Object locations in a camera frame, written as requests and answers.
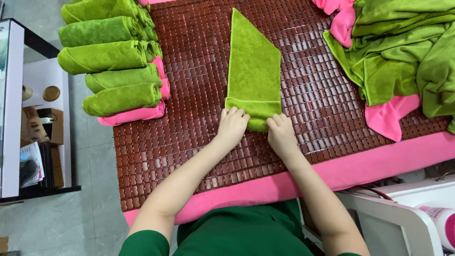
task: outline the cable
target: cable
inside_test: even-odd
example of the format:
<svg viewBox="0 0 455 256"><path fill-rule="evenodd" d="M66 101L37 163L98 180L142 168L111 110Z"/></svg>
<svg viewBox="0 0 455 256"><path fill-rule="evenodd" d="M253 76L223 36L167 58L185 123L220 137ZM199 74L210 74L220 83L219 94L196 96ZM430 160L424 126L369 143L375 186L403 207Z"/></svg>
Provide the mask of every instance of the cable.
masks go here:
<svg viewBox="0 0 455 256"><path fill-rule="evenodd" d="M366 189L366 190L369 190L369 191L371 191L371 192L375 192L376 194L382 196L384 199L393 201L393 199L392 199L390 196L386 195L385 193L383 193L383 192L381 192L381 191L377 191L377 190L375 190L375 189L371 189L371 188L369 188L369 187L362 186L362 185L357 185L357 186L354 186L354 187L361 188L361 189Z"/></svg>

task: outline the brown mat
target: brown mat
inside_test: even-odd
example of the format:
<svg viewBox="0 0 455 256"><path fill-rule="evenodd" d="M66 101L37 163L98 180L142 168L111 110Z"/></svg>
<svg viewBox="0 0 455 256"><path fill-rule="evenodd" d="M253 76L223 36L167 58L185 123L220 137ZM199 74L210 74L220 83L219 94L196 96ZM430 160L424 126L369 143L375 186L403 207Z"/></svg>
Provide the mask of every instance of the brown mat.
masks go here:
<svg viewBox="0 0 455 256"><path fill-rule="evenodd" d="M280 49L283 112L292 117L298 143L312 164L392 143L367 128L365 102L322 38L332 16L311 0L152 5L172 96L165 117L113 129L123 211L140 208L158 183L215 136L227 93L233 7ZM401 120L403 139L443 131L448 122L414 111ZM266 134L247 131L196 193L285 170Z"/></svg>

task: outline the green shirt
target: green shirt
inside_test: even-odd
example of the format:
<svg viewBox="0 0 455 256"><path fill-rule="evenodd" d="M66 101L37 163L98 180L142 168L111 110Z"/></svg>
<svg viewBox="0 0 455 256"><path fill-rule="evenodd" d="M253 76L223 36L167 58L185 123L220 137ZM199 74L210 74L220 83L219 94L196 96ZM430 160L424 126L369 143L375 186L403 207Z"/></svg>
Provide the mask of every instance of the green shirt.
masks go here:
<svg viewBox="0 0 455 256"><path fill-rule="evenodd" d="M297 200L215 209L180 225L173 256L312 256L303 243ZM152 230L129 236L119 256L168 256L166 238ZM344 253L343 256L358 256Z"/></svg>

